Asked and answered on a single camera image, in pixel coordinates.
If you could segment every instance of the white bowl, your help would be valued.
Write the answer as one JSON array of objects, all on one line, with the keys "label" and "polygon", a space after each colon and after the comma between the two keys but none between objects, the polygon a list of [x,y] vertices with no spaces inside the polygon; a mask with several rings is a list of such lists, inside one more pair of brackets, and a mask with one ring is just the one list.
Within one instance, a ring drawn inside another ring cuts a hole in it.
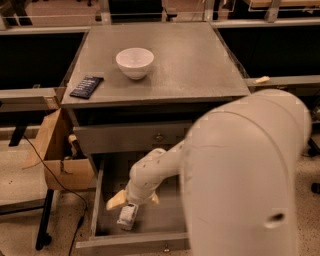
[{"label": "white bowl", "polygon": [[116,56],[120,70],[134,80],[141,79],[148,74],[153,60],[153,53],[143,48],[129,48],[119,52]]}]

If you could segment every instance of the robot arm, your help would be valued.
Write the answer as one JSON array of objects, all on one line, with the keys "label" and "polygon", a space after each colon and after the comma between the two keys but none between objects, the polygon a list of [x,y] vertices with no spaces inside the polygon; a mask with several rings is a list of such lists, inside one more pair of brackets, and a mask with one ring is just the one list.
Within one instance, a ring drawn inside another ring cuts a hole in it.
[{"label": "robot arm", "polygon": [[137,162],[122,199],[152,201],[164,178],[180,174],[193,255],[297,256],[294,173],[310,132],[309,111],[295,96],[252,94],[205,114],[168,152]]}]

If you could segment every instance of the yellow object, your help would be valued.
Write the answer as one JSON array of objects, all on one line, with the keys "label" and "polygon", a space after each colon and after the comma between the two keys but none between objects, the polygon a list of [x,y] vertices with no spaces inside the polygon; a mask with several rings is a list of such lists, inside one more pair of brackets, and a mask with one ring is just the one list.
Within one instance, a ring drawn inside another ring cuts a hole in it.
[{"label": "yellow object", "polygon": [[106,209],[110,211],[125,205],[127,205],[127,195],[122,189],[107,202]]}]

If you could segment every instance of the cable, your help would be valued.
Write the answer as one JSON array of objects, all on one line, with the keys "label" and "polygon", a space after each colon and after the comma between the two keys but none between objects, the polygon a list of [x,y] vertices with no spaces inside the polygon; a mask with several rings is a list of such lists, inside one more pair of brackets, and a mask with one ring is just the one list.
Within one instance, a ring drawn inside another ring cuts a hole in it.
[{"label": "cable", "polygon": [[77,235],[77,232],[79,230],[79,228],[82,226],[83,224],[83,221],[84,221],[84,216],[86,214],[86,211],[88,211],[88,204],[87,204],[87,201],[82,197],[80,196],[78,193],[66,188],[65,186],[63,186],[61,184],[61,182],[58,180],[58,178],[54,175],[54,173],[49,169],[49,167],[44,163],[44,161],[42,160],[41,156],[39,155],[37,149],[35,148],[35,146],[32,144],[32,142],[25,136],[23,135],[23,137],[26,139],[26,141],[29,142],[29,144],[31,145],[31,147],[33,148],[34,152],[37,154],[37,156],[39,157],[40,161],[42,162],[42,164],[47,168],[47,170],[52,174],[53,178],[57,181],[57,183],[66,191],[78,196],[85,204],[85,207],[84,207],[84,211],[83,211],[83,215],[80,217],[79,219],[79,222],[78,222],[78,225],[77,225],[77,228],[74,232],[74,235],[73,235],[73,239],[72,239],[72,243],[71,243],[71,246],[70,246],[70,249],[69,249],[69,256],[71,255],[71,252],[72,252],[72,247],[73,247],[73,244],[74,244],[74,240],[76,238],[76,235]]}]

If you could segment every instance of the gray surface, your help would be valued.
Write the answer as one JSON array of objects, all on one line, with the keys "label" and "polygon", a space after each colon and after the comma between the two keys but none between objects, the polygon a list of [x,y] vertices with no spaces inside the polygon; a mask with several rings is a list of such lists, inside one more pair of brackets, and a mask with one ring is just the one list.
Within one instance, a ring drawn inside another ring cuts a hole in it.
[{"label": "gray surface", "polygon": [[157,189],[159,205],[141,205],[131,231],[116,225],[120,209],[106,211],[106,201],[128,182],[128,169],[141,155],[112,154],[99,172],[89,241],[76,247],[84,255],[132,255],[189,249],[178,177],[166,179]]},{"label": "gray surface", "polygon": [[[151,72],[133,81],[115,57],[131,47],[155,55]],[[85,75],[103,76],[89,100],[69,97]],[[144,23],[92,27],[62,104],[67,108],[213,101],[248,95],[244,81],[208,23]]]}]

